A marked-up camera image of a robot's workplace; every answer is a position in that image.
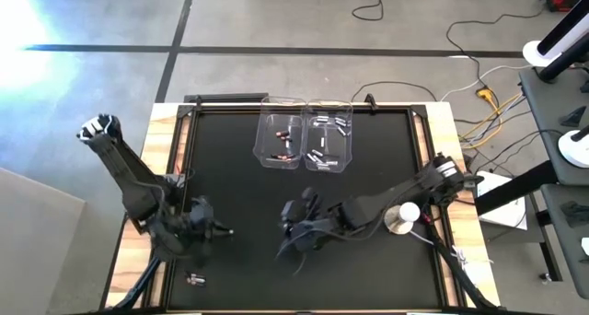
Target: transparent container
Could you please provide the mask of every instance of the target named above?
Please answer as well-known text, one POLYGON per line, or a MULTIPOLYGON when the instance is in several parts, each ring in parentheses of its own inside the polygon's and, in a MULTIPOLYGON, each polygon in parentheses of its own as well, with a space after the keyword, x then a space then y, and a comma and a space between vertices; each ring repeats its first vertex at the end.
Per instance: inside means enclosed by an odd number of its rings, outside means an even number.
POLYGON ((298 168, 303 154, 305 106, 301 99, 267 97, 262 100, 253 152, 263 167, 298 168))
POLYGON ((352 161, 350 102, 312 99, 305 107, 307 169, 340 173, 352 161))

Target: black floor stripe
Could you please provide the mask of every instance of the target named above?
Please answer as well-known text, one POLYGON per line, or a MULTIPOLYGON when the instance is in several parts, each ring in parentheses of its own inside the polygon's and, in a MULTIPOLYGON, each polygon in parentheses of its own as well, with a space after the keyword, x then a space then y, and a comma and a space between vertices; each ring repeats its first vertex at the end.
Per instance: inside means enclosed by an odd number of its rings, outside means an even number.
MULTIPOLYGON (((283 54, 283 55, 348 55, 394 57, 449 57, 463 55, 460 51, 363 49, 363 48, 289 48, 289 47, 180 47, 180 53, 203 54, 283 54)), ((467 51, 476 58, 523 58, 522 52, 467 51)))
POLYGON ((108 44, 34 44, 23 48, 32 52, 70 53, 169 53, 170 46, 108 44))
POLYGON ((192 0, 184 0, 184 5, 182 6, 182 11, 180 13, 180 19, 178 20, 178 26, 176 27, 176 33, 174 34, 174 40, 172 41, 171 51, 167 56, 166 66, 164 66, 164 73, 162 74, 162 79, 160 80, 159 87, 157 88, 156 103, 163 103, 166 100, 169 82, 172 79, 174 66, 176 65, 176 60, 178 59, 179 46, 182 44, 182 37, 184 37, 188 16, 191 13, 191 5, 192 0))

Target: gray floor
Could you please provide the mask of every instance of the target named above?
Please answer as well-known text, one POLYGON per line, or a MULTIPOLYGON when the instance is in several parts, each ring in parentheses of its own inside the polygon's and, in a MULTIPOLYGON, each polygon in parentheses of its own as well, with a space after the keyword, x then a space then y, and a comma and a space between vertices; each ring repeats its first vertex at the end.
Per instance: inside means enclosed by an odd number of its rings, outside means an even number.
MULTIPOLYGON (((7 22, 3 36, 9 48, 32 43, 170 45, 184 0, 11 1, 16 1, 17 10, 10 11, 24 16, 21 23, 7 22)), ((453 50, 445 39, 453 21, 493 20, 501 13, 532 15, 541 8, 537 0, 384 0, 386 16, 381 22, 350 16, 353 8, 373 2, 194 0, 182 44, 453 50)), ((451 36, 469 50, 518 51, 527 41, 540 39, 560 17, 544 13, 533 19, 504 19, 493 26, 456 26, 451 36)), ((108 172, 74 134, 97 113, 113 113, 122 120, 127 142, 140 151, 167 54, 0 50, 0 55, 0 167, 88 201, 50 312, 95 309, 122 208, 108 172)), ((480 62, 483 71, 525 64, 518 59, 480 62)), ((362 84, 379 80, 415 82, 441 98, 475 79, 474 64, 461 58, 181 54, 166 101, 178 102, 188 94, 236 92, 350 99, 362 84)), ((501 101, 519 90, 514 70, 497 71, 485 80, 501 101)), ((381 85, 365 92, 387 101, 429 99, 423 91, 403 86, 381 85)), ((471 91, 453 94, 448 101, 457 118, 480 119, 490 113, 471 91)), ((523 103, 511 113, 525 110, 523 103)), ((468 125, 458 125, 460 132, 467 129, 468 125)), ((534 130, 531 116, 520 117, 482 151, 497 154, 534 130)), ((505 167, 521 173, 544 159, 537 140, 505 167)), ((475 165, 482 162, 478 159, 475 165)), ((537 245, 491 244, 489 251, 507 308, 587 313, 589 303, 576 296, 560 254, 565 282, 543 286, 537 275, 546 268, 537 245)))

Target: wooden table frame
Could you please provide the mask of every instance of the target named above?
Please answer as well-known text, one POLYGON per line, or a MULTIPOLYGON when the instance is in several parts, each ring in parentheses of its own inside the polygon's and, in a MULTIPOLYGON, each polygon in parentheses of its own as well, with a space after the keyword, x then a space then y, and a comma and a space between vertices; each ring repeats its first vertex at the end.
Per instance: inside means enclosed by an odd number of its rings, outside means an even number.
MULTIPOLYGON (((434 153, 442 152, 444 155, 451 156, 458 166, 464 170, 464 159, 458 142, 456 127, 449 103, 446 102, 416 102, 416 103, 378 103, 379 106, 408 106, 411 104, 422 105, 427 110, 427 124, 424 125, 422 118, 414 116, 416 134, 418 137, 419 149, 423 164, 430 159, 428 151, 428 139, 426 137, 426 128, 429 127, 434 153)), ((182 167, 182 159, 186 148, 188 137, 189 123, 183 122, 177 125, 177 114, 179 105, 193 105, 190 103, 156 103, 152 109, 147 136, 144 141, 144 150, 141 155, 142 161, 155 174, 165 174, 167 170, 178 172, 177 167, 182 167), (176 159, 169 159, 174 132, 178 128, 180 131, 179 142, 177 143, 176 159)), ((259 103, 203 103, 203 107, 222 107, 222 106, 259 106, 259 103)), ((368 103, 353 103, 354 106, 367 106, 368 103)), ((463 191, 459 194, 463 201, 473 202, 470 192, 463 191)), ((499 297, 494 284, 491 271, 491 265, 487 261, 488 255, 484 243, 484 238, 480 230, 479 218, 476 208, 473 205, 453 202, 447 210, 447 214, 452 228, 452 238, 454 244, 464 252, 469 260, 473 271, 477 273, 477 279, 473 283, 479 288, 482 294, 495 305, 499 305, 499 297)), ((436 228, 441 237, 444 237, 444 229, 440 221, 436 222, 436 228)), ((120 244, 113 257, 113 265, 110 270, 110 279, 107 282, 105 295, 101 307, 109 307, 121 301, 129 289, 139 278, 144 268, 149 262, 151 256, 151 247, 149 236, 146 234, 139 235, 133 224, 127 221, 123 223, 120 236, 120 244)), ((455 289, 455 279, 450 269, 440 257, 442 263, 442 272, 444 275, 445 292, 448 298, 449 306, 458 305, 458 297, 455 289)), ((164 276, 165 265, 160 265, 154 278, 152 287, 147 292, 150 293, 149 299, 144 296, 136 302, 135 307, 140 306, 157 306, 161 296, 161 287, 164 276)))

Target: plastic bin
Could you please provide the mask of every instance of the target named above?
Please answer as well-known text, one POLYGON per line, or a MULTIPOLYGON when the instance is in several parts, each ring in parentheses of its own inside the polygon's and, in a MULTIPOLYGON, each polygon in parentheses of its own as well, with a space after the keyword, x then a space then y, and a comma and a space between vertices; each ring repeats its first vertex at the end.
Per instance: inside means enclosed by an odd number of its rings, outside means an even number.
POLYGON ((305 107, 307 169, 340 173, 352 161, 350 102, 310 100, 305 107))
POLYGON ((261 102, 254 155, 266 168, 296 169, 303 154, 306 103, 301 99, 267 97, 261 102), (286 139, 277 133, 287 132, 286 139))

